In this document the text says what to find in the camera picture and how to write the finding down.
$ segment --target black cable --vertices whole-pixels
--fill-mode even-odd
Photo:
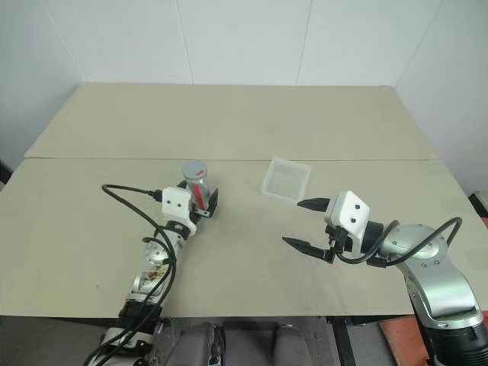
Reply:
[[[448,239],[446,240],[446,243],[448,244],[448,247],[449,247],[452,240],[454,239],[454,237],[458,233],[459,228],[461,227],[462,223],[463,223],[463,220],[460,217],[453,217],[452,219],[446,221],[440,227],[435,229],[432,232],[432,234],[427,236],[423,241],[421,241],[419,244],[417,244],[414,248],[410,249],[407,253],[403,254],[401,257],[395,259],[394,261],[387,262],[386,266],[390,267],[391,265],[398,265],[398,264],[406,261],[408,258],[415,255],[424,246],[429,244],[437,236],[441,235],[442,232],[444,232],[448,227],[450,227],[454,224],[454,229],[451,231],[451,234],[449,235]]]
[[[373,246],[361,257],[358,258],[346,258],[341,253],[337,253],[339,259],[345,263],[349,263],[350,265],[358,265],[359,263],[366,262],[369,258],[376,254],[378,249],[380,248],[381,243],[384,239],[392,232],[392,230],[400,225],[397,220],[394,220],[387,226],[387,228],[381,233],[381,235],[376,239]]]
[[[143,190],[143,189],[139,189],[139,188],[133,188],[133,187],[127,187],[127,186],[123,186],[123,185],[102,185],[101,186],[101,189],[106,193],[108,194],[109,196],[111,196],[113,199],[115,199],[116,201],[122,203],[123,205],[129,207],[132,211],[134,211],[136,214],[140,215],[143,219],[145,219],[147,222],[149,222],[151,225],[154,226],[154,228],[156,229],[156,231],[158,233],[161,234],[162,238],[166,241],[166,243],[168,245],[165,245],[162,241],[156,239],[156,238],[149,238],[153,241],[157,241],[160,245],[162,245],[162,247],[167,251],[168,255],[169,255],[169,258],[172,260],[172,262],[170,263],[170,268],[169,270],[165,273],[165,275],[163,275],[163,278],[158,282],[158,284],[156,284],[156,286],[148,293],[148,295],[146,296],[146,298],[144,299],[143,301],[143,305],[145,305],[147,303],[147,301],[149,300],[149,298],[152,296],[152,294],[154,294],[154,292],[156,291],[156,289],[164,282],[164,280],[168,277],[168,275],[171,273],[172,274],[172,277],[170,278],[170,281],[169,281],[169,285],[168,287],[166,288],[167,291],[165,291],[165,293],[163,293],[163,296],[161,297],[161,299],[164,300],[166,294],[169,292],[169,289],[171,288],[171,285],[174,281],[174,276],[175,276],[175,273],[176,273],[176,256],[175,256],[175,250],[173,249],[172,245],[171,245],[171,240],[169,240],[168,236],[166,235],[166,233],[163,231],[162,227],[160,225],[158,225],[158,223],[153,220],[149,215],[147,215],[145,212],[143,212],[141,209],[137,208],[136,206],[134,206],[132,203],[130,203],[129,201],[123,199],[122,197],[120,197],[119,195],[115,194],[113,191],[110,190],[110,188],[112,189],[121,189],[121,190],[125,190],[125,191],[133,191],[133,192],[137,192],[137,193],[144,193],[144,194],[148,194],[152,197],[155,197],[155,192],[154,191],[147,191],[147,190]],[[156,311],[156,309],[159,307],[159,305],[157,307],[155,307],[151,312],[149,312],[148,316],[146,318],[144,318],[140,323],[139,325],[136,327],[136,329],[140,329],[140,327],[145,323],[145,321],[148,320],[149,316],[151,316],[154,311]],[[83,366],[88,366],[88,363],[102,350],[104,349],[105,347],[107,347],[108,345],[110,345],[111,343],[121,339],[122,337],[124,337],[131,329],[132,327],[135,325],[136,323],[134,322],[130,327],[126,328],[124,331],[122,331],[121,333],[119,333],[118,335],[116,335],[115,337],[107,340],[106,342],[100,344],[95,350],[93,350],[90,355],[86,358]],[[130,339],[133,337],[133,335],[135,334],[135,332],[132,332],[131,334],[129,334],[125,339],[124,339],[124,342],[123,342],[123,345],[125,345],[127,342],[130,341]],[[103,364],[105,363],[109,358],[107,358],[106,360],[102,360],[102,363],[99,363],[99,364]]]
[[[173,265],[172,266],[172,276],[171,278],[169,279],[169,283],[168,283],[168,287],[165,289],[164,293],[162,294],[161,298],[158,300],[158,302],[156,303],[156,306],[150,311],[148,312],[148,314],[146,315],[146,317],[141,320],[141,322],[139,323],[139,325],[134,328],[128,335],[127,337],[124,338],[124,340],[119,343],[117,345],[117,347],[115,347],[112,351],[110,351],[108,354],[105,355],[105,357],[103,357],[100,362],[98,362],[96,364],[96,366],[102,366],[105,362],[107,362],[112,356],[114,356],[115,354],[117,354],[117,352],[122,348],[124,347],[132,337],[134,337],[134,335],[137,333],[137,331],[144,325],[144,323],[156,312],[156,310],[159,308],[159,306],[161,305],[161,303],[164,301],[164,299],[166,298],[166,296],[168,295],[169,293],[169,290],[171,289],[172,285],[173,285],[173,281],[175,280],[175,274],[176,274],[176,265]]]

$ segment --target white wall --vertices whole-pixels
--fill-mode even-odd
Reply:
[[[479,136],[484,106],[476,99],[486,89],[466,96],[453,88],[442,98],[428,90],[443,85],[437,60],[453,36],[468,56],[486,47],[486,30],[472,44],[468,30],[443,30],[452,17],[475,27],[470,13],[478,27],[488,23],[482,0],[0,0],[0,159],[17,167],[82,81],[396,86],[401,79],[400,95],[469,193],[488,177],[475,172],[478,163],[459,164],[479,160],[484,146],[466,154],[453,147],[458,133],[437,132],[462,123],[470,132],[461,142]],[[481,59],[457,59],[443,68],[449,88],[466,66],[471,78],[484,71]],[[443,104],[459,98],[471,112],[441,117]]]
[[[445,0],[397,87],[467,194],[488,184],[488,2]]]

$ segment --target beige tabletop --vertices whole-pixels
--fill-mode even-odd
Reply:
[[[167,316],[289,316],[411,313],[396,268],[334,265],[301,255],[281,236],[323,246],[323,215],[263,196],[268,163],[208,161],[220,189],[178,263]],[[464,224],[453,262],[488,309],[488,231],[439,160],[305,162],[307,197],[351,189],[371,219]],[[152,228],[104,194],[104,183],[147,189],[181,180],[181,160],[27,159],[0,194],[0,313],[116,317]],[[125,194],[153,217],[150,197]]]
[[[390,87],[79,86],[26,157],[434,159]]]

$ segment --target gray cup lid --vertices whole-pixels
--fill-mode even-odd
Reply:
[[[188,179],[202,179],[207,175],[207,164],[192,160],[183,165],[183,175]]]

